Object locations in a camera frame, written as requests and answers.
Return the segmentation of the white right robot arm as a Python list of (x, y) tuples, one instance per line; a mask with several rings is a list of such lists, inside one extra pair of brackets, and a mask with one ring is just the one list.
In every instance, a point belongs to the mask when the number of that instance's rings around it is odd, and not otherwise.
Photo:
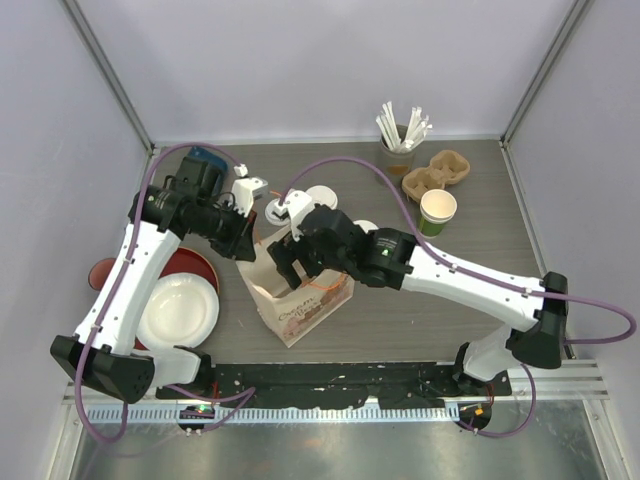
[(343, 273), (371, 288), (426, 293), (484, 312), (502, 326), (481, 340), (463, 344), (451, 380), (472, 395), (498, 373), (519, 364), (553, 370), (562, 363), (568, 280), (556, 272), (519, 277), (426, 252), (415, 236), (393, 229), (364, 231), (340, 210), (315, 204), (305, 217), (288, 219), (290, 230), (267, 251), (292, 289), (326, 270)]

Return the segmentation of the white plastic lid stack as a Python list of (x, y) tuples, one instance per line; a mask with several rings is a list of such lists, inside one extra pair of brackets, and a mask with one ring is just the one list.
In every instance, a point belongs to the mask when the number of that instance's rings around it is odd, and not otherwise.
[(274, 226), (285, 226), (290, 223), (288, 210), (281, 205), (278, 198), (272, 199), (265, 207), (265, 217)]

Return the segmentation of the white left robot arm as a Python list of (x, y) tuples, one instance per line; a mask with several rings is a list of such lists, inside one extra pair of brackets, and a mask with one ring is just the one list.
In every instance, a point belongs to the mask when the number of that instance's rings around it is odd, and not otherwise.
[(189, 234), (210, 242), (220, 256), (252, 261), (253, 204), (268, 184), (251, 177), (245, 165), (234, 169), (230, 198), (218, 201), (212, 167), (186, 157), (163, 186), (146, 174), (129, 212), (123, 246), (105, 286), (71, 336), (58, 335), (50, 347), (54, 360), (73, 379), (127, 404), (151, 388), (178, 385), (190, 398), (210, 391), (214, 368), (210, 355), (183, 345), (135, 352), (145, 306), (165, 265)]

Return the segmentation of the bear print paper bag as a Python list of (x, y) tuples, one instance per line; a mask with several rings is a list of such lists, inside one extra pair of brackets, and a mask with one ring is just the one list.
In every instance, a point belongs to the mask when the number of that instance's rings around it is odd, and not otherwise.
[(267, 252), (272, 243), (289, 232), (289, 226), (283, 225), (254, 244), (254, 262), (237, 263), (264, 324), (288, 348), (349, 301), (355, 287), (351, 277), (332, 270), (308, 277), (296, 263), (294, 268), (302, 283), (298, 289), (292, 289), (276, 271), (276, 264)]

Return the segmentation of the brown pulp cup carrier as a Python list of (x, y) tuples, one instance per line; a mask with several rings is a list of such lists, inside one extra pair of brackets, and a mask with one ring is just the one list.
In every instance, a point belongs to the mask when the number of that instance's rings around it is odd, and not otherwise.
[(470, 163), (465, 157), (453, 150), (442, 150), (431, 158), (427, 167), (416, 168), (405, 175), (401, 188), (408, 199), (419, 203), (426, 192), (456, 185), (469, 173)]

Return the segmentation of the white plastic cup lid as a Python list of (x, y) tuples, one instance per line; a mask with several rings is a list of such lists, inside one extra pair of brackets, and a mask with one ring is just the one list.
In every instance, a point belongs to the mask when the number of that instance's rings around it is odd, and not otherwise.
[(375, 223), (368, 220), (356, 220), (354, 224), (358, 226), (365, 234), (379, 229), (379, 227)]

